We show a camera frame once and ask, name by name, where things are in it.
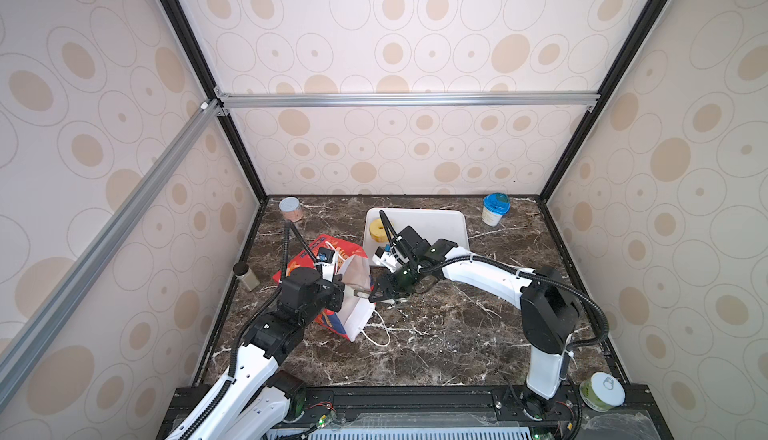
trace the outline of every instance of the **vent grille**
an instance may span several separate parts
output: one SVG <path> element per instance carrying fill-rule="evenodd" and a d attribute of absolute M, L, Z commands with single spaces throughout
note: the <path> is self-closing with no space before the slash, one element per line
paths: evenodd
<path fill-rule="evenodd" d="M 302 430 L 270 430 L 266 436 L 300 433 Z M 344 428 L 334 432 L 330 428 L 314 432 L 309 440 L 532 440 L 527 427 L 474 427 L 474 428 Z"/>

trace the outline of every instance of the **patterned wall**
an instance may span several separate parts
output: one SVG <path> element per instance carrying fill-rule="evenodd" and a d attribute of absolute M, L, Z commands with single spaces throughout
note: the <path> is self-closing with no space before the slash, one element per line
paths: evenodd
<path fill-rule="evenodd" d="M 155 0 L 0 0 L 0 352 L 197 111 L 183 58 Z"/>
<path fill-rule="evenodd" d="M 272 194 L 542 190 L 585 106 L 234 109 Z"/>
<path fill-rule="evenodd" d="M 222 90 L 590 90 L 646 0 L 185 0 Z"/>
<path fill-rule="evenodd" d="M 0 438 L 155 438 L 255 209 L 214 121 L 0 415 Z"/>
<path fill-rule="evenodd" d="M 678 440 L 768 438 L 768 0 L 674 0 L 552 198 Z"/>

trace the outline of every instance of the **blue lid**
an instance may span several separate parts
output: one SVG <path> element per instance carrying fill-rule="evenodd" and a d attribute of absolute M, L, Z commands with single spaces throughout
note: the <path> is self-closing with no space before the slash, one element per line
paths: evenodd
<path fill-rule="evenodd" d="M 285 197 L 280 201 L 280 209 L 283 212 L 293 212 L 299 208 L 299 199 L 296 197 Z"/>
<path fill-rule="evenodd" d="M 494 214 L 504 215 L 509 212 L 509 197 L 506 194 L 490 194 L 482 200 L 482 204 Z"/>

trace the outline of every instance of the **marble tabletop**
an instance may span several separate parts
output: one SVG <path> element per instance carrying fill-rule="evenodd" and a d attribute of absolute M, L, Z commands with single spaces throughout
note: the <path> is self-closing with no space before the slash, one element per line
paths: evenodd
<path fill-rule="evenodd" d="M 229 349 L 237 330 L 273 292 L 270 277 L 280 269 L 283 218 L 280 198 L 266 206 L 248 263 L 261 284 L 249 292 L 238 286 L 224 328 L 207 369 L 213 384 L 228 367 Z M 496 260 L 524 267 L 550 266 L 567 279 L 537 205 L 512 199 L 512 208 L 496 227 L 480 218 L 481 197 L 303 197 L 304 218 L 297 223 L 312 242 L 329 234 L 362 245 L 366 213 L 372 207 L 449 209 L 466 216 L 470 249 Z M 292 240 L 290 256 L 301 250 Z M 372 268 L 375 277 L 379 267 Z M 312 323 L 304 341 L 282 368 L 314 386 L 331 385 L 500 385 L 506 374 L 522 385 L 528 374 L 530 344 L 522 331 L 520 312 L 509 303 L 479 289 L 442 281 L 429 292 L 396 305 L 379 303 L 365 333 L 355 342 Z M 582 318 L 575 337 L 592 337 Z M 609 372 L 600 347 L 579 349 L 571 363 L 577 382 L 594 372 Z"/>

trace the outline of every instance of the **black cap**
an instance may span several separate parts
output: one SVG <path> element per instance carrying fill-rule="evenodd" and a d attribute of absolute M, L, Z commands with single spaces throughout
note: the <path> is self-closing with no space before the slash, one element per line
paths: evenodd
<path fill-rule="evenodd" d="M 238 277 L 240 275 L 245 275 L 246 273 L 248 273 L 248 264 L 245 262 L 235 263 L 234 267 L 232 267 L 232 273 L 234 273 Z"/>

